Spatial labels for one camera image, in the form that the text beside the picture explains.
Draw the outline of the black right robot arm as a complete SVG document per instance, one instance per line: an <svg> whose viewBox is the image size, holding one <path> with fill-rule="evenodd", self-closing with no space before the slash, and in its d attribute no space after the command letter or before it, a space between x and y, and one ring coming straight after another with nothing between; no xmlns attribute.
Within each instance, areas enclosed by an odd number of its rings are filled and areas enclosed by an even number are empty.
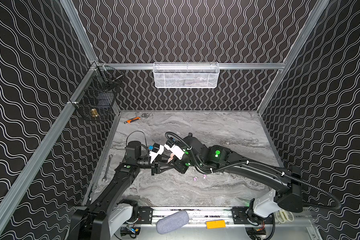
<svg viewBox="0 0 360 240"><path fill-rule="evenodd" d="M165 137L176 160L184 161L184 165L193 166L204 175L214 173L231 173L243 176L264 184L270 191L264 196L250 202L250 214L265 218L279 210L300 213L304 207L338 210L341 201L333 194L320 189L301 179L299 168L281 168L264 164L238 154L226 147L214 145L207 147L192 134L181 138L175 133L167 132ZM334 201L333 205L306 202L302 196L302 188L306 186L324 194Z"/></svg>

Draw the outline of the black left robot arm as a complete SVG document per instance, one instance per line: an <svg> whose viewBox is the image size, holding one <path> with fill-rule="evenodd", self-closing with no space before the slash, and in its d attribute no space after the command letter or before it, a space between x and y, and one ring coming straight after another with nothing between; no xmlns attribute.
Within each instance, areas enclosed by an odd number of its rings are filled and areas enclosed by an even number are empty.
<svg viewBox="0 0 360 240"><path fill-rule="evenodd" d="M173 168L163 155L152 161L148 148L139 141L125 147L126 154L100 196L72 216L68 240L109 240L123 225L151 224L153 209L139 207L135 200L123 199L124 192L142 169L161 174Z"/></svg>

